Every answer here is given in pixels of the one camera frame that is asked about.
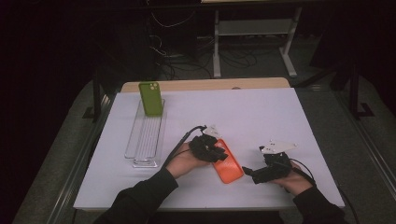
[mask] black sleeve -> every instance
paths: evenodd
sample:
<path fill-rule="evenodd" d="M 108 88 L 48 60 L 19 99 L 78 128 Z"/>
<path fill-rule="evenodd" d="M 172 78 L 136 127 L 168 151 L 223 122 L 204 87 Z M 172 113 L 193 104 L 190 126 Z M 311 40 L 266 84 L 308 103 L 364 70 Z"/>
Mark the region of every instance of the black sleeve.
<path fill-rule="evenodd" d="M 330 203 L 317 188 L 307 189 L 293 199 L 304 224 L 347 224 L 345 213 Z"/>
<path fill-rule="evenodd" d="M 101 223 L 146 223 L 163 200 L 178 187 L 176 180 L 166 169 L 161 169 L 148 180 L 124 189 L 111 207 L 95 220 Z"/>

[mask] hand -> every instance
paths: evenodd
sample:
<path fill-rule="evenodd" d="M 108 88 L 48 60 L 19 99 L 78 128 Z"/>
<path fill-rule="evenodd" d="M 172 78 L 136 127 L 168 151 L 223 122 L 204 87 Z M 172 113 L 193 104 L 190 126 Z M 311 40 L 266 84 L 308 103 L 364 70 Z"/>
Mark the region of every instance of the hand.
<path fill-rule="evenodd" d="M 186 175 L 196 167 L 208 165 L 207 161 L 200 161 L 192 155 L 188 143 L 184 143 L 175 152 L 175 157 L 168 163 L 166 169 L 171 175 L 177 179 L 182 175 Z"/>
<path fill-rule="evenodd" d="M 291 165 L 301 170 L 300 166 L 298 166 L 296 163 L 291 162 Z M 297 196 L 305 190 L 313 187 L 308 180 L 306 180 L 303 176 L 295 173 L 294 171 L 291 171 L 288 176 L 272 180 L 270 181 L 270 183 L 280 185 L 294 196 Z"/>

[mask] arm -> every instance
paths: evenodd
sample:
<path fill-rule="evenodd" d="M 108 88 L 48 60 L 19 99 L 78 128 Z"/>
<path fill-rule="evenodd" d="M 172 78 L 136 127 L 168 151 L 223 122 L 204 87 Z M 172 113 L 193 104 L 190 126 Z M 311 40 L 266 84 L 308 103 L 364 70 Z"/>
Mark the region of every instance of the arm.
<path fill-rule="evenodd" d="M 146 223 L 163 200 L 178 187 L 177 178 L 196 167 L 209 164 L 195 159 L 188 144 L 183 144 L 177 153 L 180 154 L 150 179 L 137 183 L 133 188 L 122 190 L 111 207 L 94 223 Z"/>
<path fill-rule="evenodd" d="M 303 223 L 347 224 L 344 220 L 344 212 L 330 203 L 316 187 L 301 175 L 291 171 L 287 177 L 271 182 L 287 189 L 295 196 L 293 201 L 304 218 Z"/>

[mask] white tabletop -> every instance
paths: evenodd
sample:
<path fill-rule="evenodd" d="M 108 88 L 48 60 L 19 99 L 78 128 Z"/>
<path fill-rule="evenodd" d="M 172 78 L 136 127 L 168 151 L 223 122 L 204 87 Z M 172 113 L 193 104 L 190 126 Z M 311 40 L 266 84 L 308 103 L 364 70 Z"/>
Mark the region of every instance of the white tabletop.
<path fill-rule="evenodd" d="M 181 137 L 195 126 L 215 124 L 241 166 L 265 166 L 259 146 L 270 140 L 297 144 L 287 152 L 313 173 L 320 191 L 340 207 L 344 202 L 318 148 L 295 90 L 163 91 L 167 109 L 162 161 Z M 107 209 L 119 191 L 154 175 L 160 168 L 134 168 L 124 159 L 139 93 L 119 93 L 93 154 L 74 207 Z M 191 140 L 199 131 L 192 133 Z M 223 184 L 209 165 L 177 180 L 179 188 L 160 210 L 274 210 L 293 207 L 292 196 L 279 186 L 255 185 L 244 175 Z"/>

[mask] phone case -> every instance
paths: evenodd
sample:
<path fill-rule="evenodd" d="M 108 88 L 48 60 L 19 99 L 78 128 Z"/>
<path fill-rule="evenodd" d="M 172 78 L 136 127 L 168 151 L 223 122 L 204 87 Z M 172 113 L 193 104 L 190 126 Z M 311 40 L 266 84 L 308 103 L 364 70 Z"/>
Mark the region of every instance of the phone case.
<path fill-rule="evenodd" d="M 139 90 L 146 116 L 161 116 L 163 114 L 163 99 L 161 98 L 161 90 L 158 82 L 140 82 Z"/>
<path fill-rule="evenodd" d="M 225 142 L 222 139 L 219 139 L 215 146 L 224 148 L 225 153 L 228 155 L 224 161 L 217 161 L 213 163 L 213 166 L 218 172 L 221 181 L 224 184 L 229 184 L 243 176 L 244 171 Z"/>

